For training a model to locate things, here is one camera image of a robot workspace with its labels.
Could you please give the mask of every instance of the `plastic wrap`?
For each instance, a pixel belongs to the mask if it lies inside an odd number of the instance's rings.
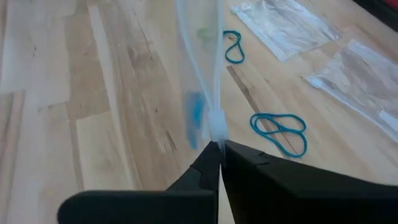
[[[337,29],[293,0],[244,2],[232,11],[282,62],[340,38]]]
[[[352,40],[317,75],[315,88],[361,113],[398,142],[398,65]]]
[[[213,141],[228,137],[220,102],[224,5],[222,0],[175,2],[186,135],[191,147],[197,148],[208,131]]]

